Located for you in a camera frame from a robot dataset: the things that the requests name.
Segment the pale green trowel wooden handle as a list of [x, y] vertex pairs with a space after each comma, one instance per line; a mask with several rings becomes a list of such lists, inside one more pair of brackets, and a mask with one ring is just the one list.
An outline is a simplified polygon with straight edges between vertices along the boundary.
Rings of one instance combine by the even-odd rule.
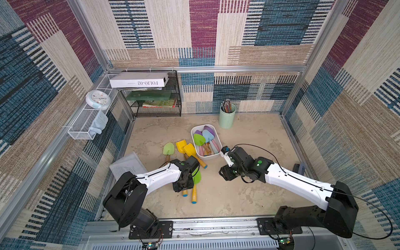
[[171, 157], [175, 153], [175, 146], [173, 143], [168, 142], [167, 144], [164, 145], [163, 148], [163, 155], [165, 157], [165, 162], [171, 161]]

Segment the green trowel yellow handle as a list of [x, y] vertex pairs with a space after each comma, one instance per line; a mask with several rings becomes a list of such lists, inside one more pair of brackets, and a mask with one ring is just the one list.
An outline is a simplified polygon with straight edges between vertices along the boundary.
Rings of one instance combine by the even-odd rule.
[[202, 180], [202, 175], [201, 172], [198, 171], [195, 175], [193, 175], [193, 182], [194, 182], [194, 187], [192, 189], [192, 204], [197, 203], [197, 184], [200, 183]]

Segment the light blue trowel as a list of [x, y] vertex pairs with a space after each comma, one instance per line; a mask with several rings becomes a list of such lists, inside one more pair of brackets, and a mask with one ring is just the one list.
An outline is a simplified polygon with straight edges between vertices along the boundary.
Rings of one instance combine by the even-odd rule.
[[216, 144], [215, 137], [207, 130], [203, 130], [202, 135], [206, 140], [206, 144], [212, 149], [214, 154], [218, 154], [219, 148]]

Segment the white plastic storage box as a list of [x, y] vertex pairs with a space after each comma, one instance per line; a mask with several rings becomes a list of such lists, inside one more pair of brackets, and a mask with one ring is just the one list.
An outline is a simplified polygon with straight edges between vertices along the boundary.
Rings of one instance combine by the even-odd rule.
[[[208, 146], [211, 148], [211, 154], [208, 156], [204, 156], [205, 151], [200, 150], [200, 147], [195, 143], [196, 139], [194, 138], [194, 136], [196, 134], [199, 134], [198, 132], [203, 132], [206, 130], [209, 131], [214, 136], [213, 140], [208, 140]], [[217, 158], [220, 156], [220, 151], [222, 149], [222, 143], [219, 139], [216, 128], [213, 125], [208, 124], [208, 125], [196, 126], [196, 127], [192, 128], [191, 136], [192, 136], [192, 140], [193, 140], [194, 147], [196, 150], [196, 154], [202, 161], [211, 160], [211, 159], [214, 159], [214, 158]]]

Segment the purple trowel pink handle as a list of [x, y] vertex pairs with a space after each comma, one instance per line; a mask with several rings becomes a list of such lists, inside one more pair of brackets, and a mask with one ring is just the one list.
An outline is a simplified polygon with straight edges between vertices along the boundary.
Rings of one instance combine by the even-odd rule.
[[210, 126], [204, 126], [204, 130], [209, 131], [213, 136], [216, 136], [215, 131]]
[[[202, 133], [199, 130], [196, 130], [195, 134], [202, 135]], [[199, 146], [199, 152], [201, 156], [204, 156], [204, 151], [200, 146]]]

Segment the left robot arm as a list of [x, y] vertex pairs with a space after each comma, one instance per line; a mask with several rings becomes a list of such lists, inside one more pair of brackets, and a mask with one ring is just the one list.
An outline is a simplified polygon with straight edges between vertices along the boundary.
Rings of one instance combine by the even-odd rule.
[[189, 156], [186, 160], [174, 159], [144, 174], [125, 172], [103, 200], [104, 208], [114, 218], [118, 228], [131, 227], [130, 239], [156, 238], [166, 233], [159, 219], [142, 205], [147, 195], [172, 184], [176, 193], [194, 188], [193, 176], [199, 173], [200, 163]]

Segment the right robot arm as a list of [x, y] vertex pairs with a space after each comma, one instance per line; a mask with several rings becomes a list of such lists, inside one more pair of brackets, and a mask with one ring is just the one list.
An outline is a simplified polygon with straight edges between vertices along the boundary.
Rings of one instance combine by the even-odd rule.
[[358, 205], [350, 188], [343, 182], [330, 184], [316, 181], [281, 167], [277, 160], [254, 159], [239, 146], [223, 147], [220, 155], [226, 161], [219, 174], [232, 181], [250, 178], [286, 189], [312, 202], [311, 206], [281, 206], [272, 222], [273, 231], [286, 233], [299, 227], [320, 227], [331, 233], [351, 238], [358, 214]]

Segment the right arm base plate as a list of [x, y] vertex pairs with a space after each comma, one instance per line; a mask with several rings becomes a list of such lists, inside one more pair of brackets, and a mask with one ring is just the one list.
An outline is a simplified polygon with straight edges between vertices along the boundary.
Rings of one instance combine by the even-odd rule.
[[272, 217], [256, 218], [260, 235], [302, 234], [301, 227], [289, 229], [281, 223], [276, 223]]

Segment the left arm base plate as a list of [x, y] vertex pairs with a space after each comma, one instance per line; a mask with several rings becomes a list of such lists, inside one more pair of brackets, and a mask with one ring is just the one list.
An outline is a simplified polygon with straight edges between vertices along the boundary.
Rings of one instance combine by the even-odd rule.
[[172, 220], [157, 221], [148, 229], [139, 226], [130, 226], [129, 240], [170, 239], [174, 229]]

